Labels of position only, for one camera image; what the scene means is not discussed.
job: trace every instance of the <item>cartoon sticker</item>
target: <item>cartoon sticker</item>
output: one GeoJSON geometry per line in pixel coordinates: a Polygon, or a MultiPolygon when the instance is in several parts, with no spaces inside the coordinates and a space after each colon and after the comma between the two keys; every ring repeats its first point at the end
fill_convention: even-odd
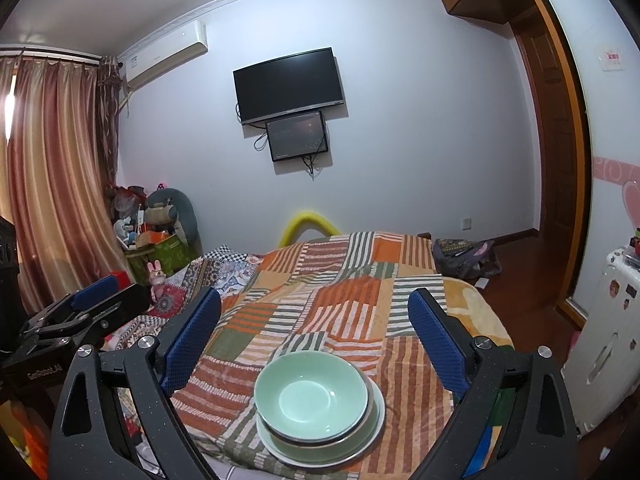
{"type": "Polygon", "coordinates": [[[609,295],[612,298],[615,298],[620,292],[620,284],[617,280],[611,280],[611,285],[609,285],[609,295]]]}

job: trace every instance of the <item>stack of dishes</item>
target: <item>stack of dishes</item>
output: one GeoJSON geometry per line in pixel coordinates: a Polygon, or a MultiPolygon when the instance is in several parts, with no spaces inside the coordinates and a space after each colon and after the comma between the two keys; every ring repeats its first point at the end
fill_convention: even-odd
{"type": "Polygon", "coordinates": [[[356,367],[315,350],[267,364],[254,389],[258,436],[281,462],[331,467],[363,453],[380,434],[380,389],[356,367]]]}

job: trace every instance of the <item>green storage bin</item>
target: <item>green storage bin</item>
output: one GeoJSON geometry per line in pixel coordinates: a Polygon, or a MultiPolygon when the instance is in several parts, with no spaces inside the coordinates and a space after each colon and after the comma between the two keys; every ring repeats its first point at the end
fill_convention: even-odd
{"type": "Polygon", "coordinates": [[[183,244],[176,235],[173,235],[159,244],[125,251],[125,256],[136,282],[140,285],[148,285],[149,272],[146,264],[149,262],[160,261],[162,270],[169,277],[189,265],[198,257],[198,253],[192,247],[183,244]]]}

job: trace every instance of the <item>white suitcase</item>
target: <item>white suitcase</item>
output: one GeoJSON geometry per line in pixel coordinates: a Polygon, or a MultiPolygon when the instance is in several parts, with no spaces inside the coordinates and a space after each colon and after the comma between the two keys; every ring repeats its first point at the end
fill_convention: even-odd
{"type": "Polygon", "coordinates": [[[587,323],[562,376],[575,423],[584,435],[596,428],[640,378],[640,271],[623,249],[607,256],[587,323]]]}

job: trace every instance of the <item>baseboard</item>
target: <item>baseboard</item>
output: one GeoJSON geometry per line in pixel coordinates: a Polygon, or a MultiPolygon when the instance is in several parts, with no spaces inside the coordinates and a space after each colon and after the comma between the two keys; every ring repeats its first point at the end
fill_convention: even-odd
{"type": "Polygon", "coordinates": [[[558,300],[556,305],[560,313],[578,327],[578,329],[582,330],[584,328],[587,318],[574,306],[571,300],[558,300]]]}
{"type": "Polygon", "coordinates": [[[540,231],[537,229],[526,229],[525,231],[518,231],[517,233],[511,233],[510,235],[498,236],[493,238],[494,246],[504,245],[516,240],[522,240],[523,238],[537,237],[540,235],[540,231]]]}

